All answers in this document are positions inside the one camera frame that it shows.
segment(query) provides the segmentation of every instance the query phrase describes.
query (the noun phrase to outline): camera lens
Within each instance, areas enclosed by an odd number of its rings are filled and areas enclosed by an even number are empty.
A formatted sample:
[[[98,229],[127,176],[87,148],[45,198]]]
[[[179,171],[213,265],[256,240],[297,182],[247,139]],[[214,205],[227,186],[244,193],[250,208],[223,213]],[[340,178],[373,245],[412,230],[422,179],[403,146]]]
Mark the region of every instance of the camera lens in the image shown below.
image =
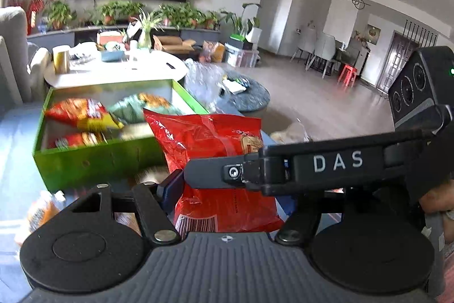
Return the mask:
[[[413,68],[413,77],[415,78],[415,85],[419,90],[425,88],[425,74],[424,70],[419,63],[415,64]]]
[[[402,101],[400,100],[400,95],[399,95],[398,92],[394,92],[394,95],[393,95],[393,106],[394,106],[394,109],[397,112],[400,112],[400,109],[402,108]]]
[[[407,106],[409,106],[413,102],[413,87],[407,76],[403,77],[400,88],[402,90],[403,101]]]

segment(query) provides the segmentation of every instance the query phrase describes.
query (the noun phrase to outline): vase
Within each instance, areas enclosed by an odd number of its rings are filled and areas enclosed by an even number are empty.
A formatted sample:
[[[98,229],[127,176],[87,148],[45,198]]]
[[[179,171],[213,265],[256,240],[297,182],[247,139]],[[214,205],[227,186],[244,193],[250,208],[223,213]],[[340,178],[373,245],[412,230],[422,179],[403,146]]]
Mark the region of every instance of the vase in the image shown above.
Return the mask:
[[[146,32],[145,30],[142,30],[142,33],[140,34],[137,46],[139,48],[147,48],[148,50],[151,49],[152,43],[151,43],[150,32]]]

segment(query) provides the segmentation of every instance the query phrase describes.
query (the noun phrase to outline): green box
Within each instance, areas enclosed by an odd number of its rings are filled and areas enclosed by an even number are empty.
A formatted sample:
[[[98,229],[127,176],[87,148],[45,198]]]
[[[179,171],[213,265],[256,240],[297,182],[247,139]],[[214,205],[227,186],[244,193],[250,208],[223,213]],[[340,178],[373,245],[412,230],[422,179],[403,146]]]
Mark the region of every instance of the green box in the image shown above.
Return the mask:
[[[52,88],[49,91],[40,117],[33,158],[50,192],[123,179],[148,167],[165,164],[164,154],[154,136],[128,141],[112,139],[93,147],[47,149],[50,137],[81,132],[44,117],[44,110],[53,104],[71,97],[91,98],[109,107],[125,97],[142,92],[164,97],[185,114],[207,113],[173,80]]]

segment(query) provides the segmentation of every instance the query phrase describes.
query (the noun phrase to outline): cardboard box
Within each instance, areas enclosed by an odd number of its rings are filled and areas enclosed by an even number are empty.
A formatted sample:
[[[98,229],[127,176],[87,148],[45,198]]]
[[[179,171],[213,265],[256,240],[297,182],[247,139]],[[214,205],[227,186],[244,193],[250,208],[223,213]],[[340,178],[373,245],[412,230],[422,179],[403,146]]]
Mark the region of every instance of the cardboard box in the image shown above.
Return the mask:
[[[164,97],[185,114],[206,114],[207,111],[176,81],[155,80],[51,89],[43,109],[70,97],[92,98],[104,106],[137,93]],[[165,165],[164,154],[150,132],[149,137],[132,140],[112,139],[93,147],[48,149],[54,138],[81,132],[77,128],[49,120],[41,115],[33,148],[33,157],[47,189],[90,186],[126,179],[146,168]]]

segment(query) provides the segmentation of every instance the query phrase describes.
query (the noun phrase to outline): red package held by gripper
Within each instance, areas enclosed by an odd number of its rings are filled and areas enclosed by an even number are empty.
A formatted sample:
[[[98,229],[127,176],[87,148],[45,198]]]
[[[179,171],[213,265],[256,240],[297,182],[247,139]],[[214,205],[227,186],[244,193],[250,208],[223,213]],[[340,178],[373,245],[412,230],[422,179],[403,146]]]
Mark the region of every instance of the red package held by gripper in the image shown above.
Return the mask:
[[[167,116],[144,110],[169,171],[192,158],[237,156],[263,146],[261,120],[234,115]],[[187,232],[272,232],[283,222],[276,200],[246,189],[192,189],[184,185],[175,207],[175,227]]]

